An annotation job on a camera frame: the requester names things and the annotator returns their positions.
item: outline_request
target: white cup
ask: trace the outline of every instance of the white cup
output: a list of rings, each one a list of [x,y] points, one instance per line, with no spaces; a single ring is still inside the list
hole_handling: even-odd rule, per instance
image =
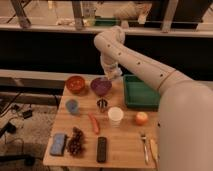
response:
[[[119,107],[111,107],[108,110],[109,122],[112,127],[118,127],[123,119],[124,113]]]

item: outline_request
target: fork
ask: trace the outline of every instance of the fork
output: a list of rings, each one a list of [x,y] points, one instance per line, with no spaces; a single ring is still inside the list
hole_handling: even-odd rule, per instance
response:
[[[147,150],[147,146],[146,146],[147,137],[146,137],[145,133],[140,133],[140,136],[141,136],[141,140],[143,141],[143,144],[144,144],[145,162],[148,165],[148,163],[149,163],[149,156],[148,156],[148,150]]]

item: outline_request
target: black remote control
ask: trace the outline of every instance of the black remote control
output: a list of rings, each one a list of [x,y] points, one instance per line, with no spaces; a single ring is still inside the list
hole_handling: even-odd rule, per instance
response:
[[[107,139],[106,137],[98,137],[98,147],[97,147],[97,162],[106,162],[106,148]]]

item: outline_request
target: grapes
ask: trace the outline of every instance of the grapes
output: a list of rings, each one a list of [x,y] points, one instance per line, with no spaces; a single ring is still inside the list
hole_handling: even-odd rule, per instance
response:
[[[73,127],[72,131],[73,131],[73,135],[68,142],[67,150],[70,152],[70,155],[77,156],[83,152],[84,134],[77,127]]]

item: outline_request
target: green tray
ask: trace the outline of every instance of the green tray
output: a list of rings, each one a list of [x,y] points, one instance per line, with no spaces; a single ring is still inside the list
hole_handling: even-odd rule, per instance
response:
[[[124,97],[128,108],[157,109],[160,95],[134,75],[124,75]]]
[[[116,20],[114,18],[96,18],[95,26],[115,26]]]

